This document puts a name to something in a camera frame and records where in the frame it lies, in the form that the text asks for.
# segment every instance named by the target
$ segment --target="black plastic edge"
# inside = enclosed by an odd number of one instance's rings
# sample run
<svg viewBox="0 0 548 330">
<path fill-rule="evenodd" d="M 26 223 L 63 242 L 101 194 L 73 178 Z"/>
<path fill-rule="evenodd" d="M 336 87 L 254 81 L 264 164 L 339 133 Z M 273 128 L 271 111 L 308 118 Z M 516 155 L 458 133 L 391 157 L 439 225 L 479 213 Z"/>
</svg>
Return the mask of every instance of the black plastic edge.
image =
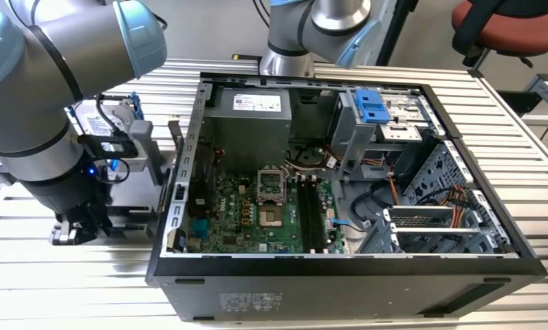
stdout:
<svg viewBox="0 0 548 330">
<path fill-rule="evenodd" d="M 486 78 L 484 74 L 479 70 L 468 70 L 468 73 L 475 78 Z"/>
<path fill-rule="evenodd" d="M 301 77 L 267 77 L 250 74 L 221 74 L 201 73 L 202 79 L 224 78 L 263 78 L 272 80 L 303 80 L 315 81 L 313 78 Z M 333 80 L 316 79 L 317 82 L 349 85 L 379 85 L 384 87 L 403 87 L 421 89 L 425 93 L 430 104 L 436 110 L 439 119 L 443 120 L 446 131 L 459 132 L 450 114 L 444 110 L 435 91 L 430 85 L 409 84 L 401 82 L 361 81 L 361 80 Z M 260 85 L 246 84 L 246 87 L 260 87 Z M 476 186 L 484 192 L 492 209 L 498 214 L 503 225 L 507 227 L 508 235 L 518 243 L 520 251 L 531 252 L 527 239 L 522 235 L 508 210 L 500 204 L 500 198 L 494 191 L 490 181 L 478 166 L 478 160 L 468 151 L 468 147 L 459 137 L 452 138 L 460 155 L 468 165 L 471 174 L 476 180 Z M 164 227 L 166 215 L 160 223 Z M 524 258 L 476 258 L 476 259 L 384 259 L 384 258 L 352 258 L 352 259 L 315 259 L 315 258 L 158 258 L 154 267 L 156 276 L 369 276 L 369 275 L 436 275 L 436 274 L 488 274 L 500 275 L 527 275 L 543 278 L 548 275 L 542 261 L 528 253 Z"/>
<path fill-rule="evenodd" d="M 421 85 L 421 89 L 427 96 L 427 101 L 432 107 L 432 110 L 438 115 L 439 121 L 444 125 L 447 138 L 450 140 L 462 138 L 462 132 L 459 131 L 458 126 L 454 123 L 442 102 L 439 101 L 438 94 L 432 90 L 432 87 L 430 85 Z"/>
<path fill-rule="evenodd" d="M 500 201 L 500 197 L 498 196 L 494 187 L 486 178 L 486 174 L 482 170 L 482 168 L 478 165 L 478 159 L 475 158 L 472 152 L 470 151 L 468 146 L 466 145 L 464 141 L 459 139 L 452 140 L 454 146 L 458 149 L 458 152 L 466 162 L 466 166 L 468 167 L 468 170 L 474 176 L 474 183 L 478 185 L 478 188 L 482 190 L 484 193 L 484 196 L 488 200 L 488 203 L 492 207 L 494 213 L 499 217 L 500 222 L 504 225 L 506 231 L 511 237 L 512 243 L 518 248 L 518 251 L 520 253 L 520 256 L 526 259 L 535 259 L 539 260 L 532 253 L 532 249 L 527 243 L 527 238 L 524 237 L 520 229 L 518 228 L 518 225 L 515 221 L 512 220 L 512 216 L 503 205 Z M 540 269 L 542 273 L 539 274 L 547 274 L 547 270 L 543 267 L 543 264 L 540 263 Z"/>
<path fill-rule="evenodd" d="M 170 200 L 170 199 L 172 199 L 172 193 L 166 192 L 166 200 Z M 154 278 L 154 273 L 157 269 L 157 264 L 160 263 L 160 260 L 162 260 L 162 258 L 160 257 L 160 253 L 162 252 L 162 240 L 164 240 L 164 231 L 166 229 L 168 214 L 169 214 L 169 208 L 166 208 L 166 210 L 160 214 L 160 219 L 157 222 L 154 245 L 152 246 L 152 255 L 149 258 L 148 272 L 146 272 L 146 284 L 150 287 L 160 287 L 160 283 L 156 281 L 156 278 Z"/>
<path fill-rule="evenodd" d="M 538 74 L 538 77 L 544 80 L 548 81 L 548 74 Z"/>
<path fill-rule="evenodd" d="M 540 278 L 538 259 L 522 258 L 158 258 L 156 276 L 528 276 Z"/>
</svg>

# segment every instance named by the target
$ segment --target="chair leg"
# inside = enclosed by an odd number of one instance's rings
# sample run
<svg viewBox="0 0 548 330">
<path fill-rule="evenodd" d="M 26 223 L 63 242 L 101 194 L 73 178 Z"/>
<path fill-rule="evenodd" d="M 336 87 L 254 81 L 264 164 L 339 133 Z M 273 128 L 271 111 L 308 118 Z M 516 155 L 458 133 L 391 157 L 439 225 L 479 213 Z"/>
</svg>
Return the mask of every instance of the chair leg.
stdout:
<svg viewBox="0 0 548 330">
<path fill-rule="evenodd" d="M 486 57 L 488 56 L 490 53 L 491 53 L 491 49 L 490 49 L 490 48 L 486 48 L 484 51 L 483 51 L 483 53 L 480 54 L 480 56 L 479 56 L 479 58 L 478 58 L 476 63 L 475 63 L 474 66 L 472 66 L 472 70 L 479 70 L 479 67 L 483 66 Z"/>
</svg>

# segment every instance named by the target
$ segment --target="aluminum table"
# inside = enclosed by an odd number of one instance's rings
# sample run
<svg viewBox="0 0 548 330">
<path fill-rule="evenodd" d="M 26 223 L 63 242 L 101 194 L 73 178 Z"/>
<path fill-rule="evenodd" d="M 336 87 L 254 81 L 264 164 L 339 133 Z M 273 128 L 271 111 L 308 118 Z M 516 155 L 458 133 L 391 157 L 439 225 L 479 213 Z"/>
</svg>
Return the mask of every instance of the aluminum table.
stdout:
<svg viewBox="0 0 548 330">
<path fill-rule="evenodd" d="M 186 123 L 200 72 L 256 74 L 254 61 L 169 60 L 112 91 L 137 91 L 162 149 L 168 121 Z M 430 84 L 506 207 L 548 269 L 548 150 L 486 80 L 466 71 L 317 64 L 319 78 Z M 160 289 L 144 281 L 152 242 L 53 247 L 55 222 L 18 184 L 0 188 L 0 329 L 534 329 L 548 330 L 548 277 L 459 320 L 182 323 Z"/>
</svg>

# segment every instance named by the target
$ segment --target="red chair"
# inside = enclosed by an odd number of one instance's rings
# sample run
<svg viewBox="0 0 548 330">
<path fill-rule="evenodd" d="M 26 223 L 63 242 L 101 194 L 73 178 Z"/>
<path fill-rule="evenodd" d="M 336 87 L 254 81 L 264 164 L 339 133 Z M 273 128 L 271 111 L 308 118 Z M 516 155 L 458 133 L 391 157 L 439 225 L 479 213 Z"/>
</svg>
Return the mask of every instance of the red chair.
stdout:
<svg viewBox="0 0 548 330">
<path fill-rule="evenodd" d="M 452 13 L 454 48 L 479 69 L 491 50 L 520 58 L 548 52 L 548 0 L 470 0 Z"/>
</svg>

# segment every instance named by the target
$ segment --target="robotic arm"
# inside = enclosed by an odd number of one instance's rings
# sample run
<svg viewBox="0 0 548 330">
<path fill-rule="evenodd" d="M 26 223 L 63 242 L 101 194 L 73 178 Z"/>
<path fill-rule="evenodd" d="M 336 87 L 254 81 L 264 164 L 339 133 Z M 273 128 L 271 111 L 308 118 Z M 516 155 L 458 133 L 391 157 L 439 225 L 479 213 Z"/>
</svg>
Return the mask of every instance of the robotic arm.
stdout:
<svg viewBox="0 0 548 330">
<path fill-rule="evenodd" d="M 166 41 L 138 1 L 101 6 L 97 0 L 43 0 L 77 6 L 47 19 L 39 1 L 30 2 L 30 11 L 17 11 L 27 28 L 0 13 L 0 162 L 58 221 L 77 229 L 55 239 L 83 243 L 100 228 L 110 231 L 108 184 L 63 108 L 158 68 Z"/>
<path fill-rule="evenodd" d="M 54 243 L 79 244 L 113 227 L 96 167 L 110 156 L 83 143 L 63 108 L 165 63 L 164 31 L 138 1 L 6 1 L 26 27 L 0 13 L 0 162 L 57 214 Z M 311 52 L 356 66 L 379 27 L 371 0 L 272 0 L 261 73 L 313 76 Z"/>
<path fill-rule="evenodd" d="M 380 31 L 371 0 L 272 0 L 271 4 L 263 75 L 315 76 L 311 53 L 347 69 L 363 63 Z"/>
</svg>

